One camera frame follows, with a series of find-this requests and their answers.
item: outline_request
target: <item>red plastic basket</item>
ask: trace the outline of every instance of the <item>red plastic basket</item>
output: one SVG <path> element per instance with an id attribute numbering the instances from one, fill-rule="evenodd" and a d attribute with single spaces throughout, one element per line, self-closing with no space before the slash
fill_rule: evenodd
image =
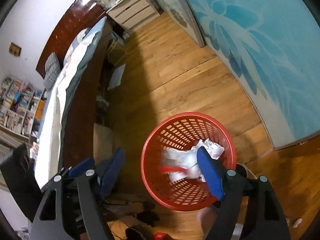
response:
<path id="1" fill-rule="evenodd" d="M 205 182 L 198 179 L 170 182 L 168 175 L 159 171 L 164 147 L 189 150 L 199 139 L 207 138 L 225 148 L 219 160 L 227 169 L 235 169 L 236 151 L 231 136 L 221 123 L 206 114 L 176 114 L 149 135 L 141 156 L 142 180 L 151 196 L 161 205 L 178 211 L 193 211 L 217 200 Z"/>

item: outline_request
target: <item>gray checkered pillow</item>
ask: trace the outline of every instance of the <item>gray checkered pillow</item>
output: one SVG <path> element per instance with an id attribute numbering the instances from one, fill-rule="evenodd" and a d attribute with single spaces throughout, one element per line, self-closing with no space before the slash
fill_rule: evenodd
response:
<path id="1" fill-rule="evenodd" d="M 53 52 L 45 62 L 45 77 L 43 81 L 44 87 L 50 91 L 57 80 L 60 73 L 60 64 L 57 55 Z"/>

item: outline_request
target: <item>brown headboard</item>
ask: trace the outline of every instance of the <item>brown headboard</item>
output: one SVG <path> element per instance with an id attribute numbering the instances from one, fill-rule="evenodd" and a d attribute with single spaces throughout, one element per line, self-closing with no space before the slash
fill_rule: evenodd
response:
<path id="1" fill-rule="evenodd" d="M 44 65 L 52 52 L 57 54 L 62 68 L 63 59 L 77 34 L 84 28 L 94 26 L 106 15 L 105 10 L 94 0 L 75 0 L 51 33 L 39 58 L 36 71 L 44 78 Z"/>

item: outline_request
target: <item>basket rim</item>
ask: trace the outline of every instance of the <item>basket rim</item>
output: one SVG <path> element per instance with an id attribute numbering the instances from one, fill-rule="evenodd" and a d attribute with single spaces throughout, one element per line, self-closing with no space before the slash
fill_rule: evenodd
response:
<path id="1" fill-rule="evenodd" d="M 141 176 L 142 176 L 142 181 L 143 184 L 145 185 L 146 189 L 148 190 L 149 194 L 158 202 L 160 203 L 162 206 L 172 209 L 172 210 L 176 210 L 176 211 L 195 211 L 195 210 L 199 210 L 199 208 L 197 207 L 197 205 L 185 205 L 185 206 L 181 206 L 181 207 L 177 207 L 175 205 L 169 205 L 168 203 L 162 201 L 150 188 L 150 185 L 146 179 L 145 176 L 145 162 L 144 162 L 144 155 L 145 155 L 145 151 L 147 149 L 148 143 L 151 140 L 151 138 L 154 136 L 154 134 L 161 129 L 163 126 L 165 126 L 168 122 L 179 118 L 179 117 L 185 117 L 185 116 L 193 116 L 194 118 L 199 117 L 199 118 L 203 118 L 203 119 L 207 119 L 210 122 L 213 122 L 215 125 L 217 125 L 217 127 L 223 132 L 223 134 L 225 135 L 225 137 L 227 138 L 227 141 L 230 145 L 230 151 L 231 151 L 231 167 L 227 167 L 228 169 L 235 169 L 236 168 L 236 148 L 233 144 L 232 138 L 229 135 L 229 133 L 227 132 L 226 128 L 224 128 L 224 126 L 217 121 L 216 119 L 214 119 L 213 117 L 207 115 L 207 114 L 203 114 L 203 113 L 199 113 L 199 112 L 184 112 L 184 113 L 180 113 L 180 114 L 175 114 L 167 119 L 165 119 L 164 121 L 162 121 L 156 128 L 154 128 L 154 130 L 150 133 L 150 135 L 148 136 L 143 148 L 142 148 L 142 154 L 141 154 L 141 161 L 140 161 L 140 171 L 141 171 Z M 209 197 L 207 200 L 202 202 L 202 205 L 206 204 L 207 206 L 209 206 L 210 204 L 212 204 L 214 202 L 214 200 L 216 200 L 217 198 L 215 196 L 211 196 Z"/>

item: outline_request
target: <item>blue rubber tip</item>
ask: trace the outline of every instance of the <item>blue rubber tip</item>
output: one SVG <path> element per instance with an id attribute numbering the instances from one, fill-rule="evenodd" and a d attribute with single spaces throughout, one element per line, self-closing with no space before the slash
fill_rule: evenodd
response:
<path id="1" fill-rule="evenodd" d="M 210 192 L 213 196 L 216 196 L 218 200 L 221 200 L 224 196 L 222 188 L 222 180 L 215 171 L 211 164 L 211 157 L 204 147 L 200 147 L 197 151 L 197 161 L 202 174 L 208 184 Z"/>

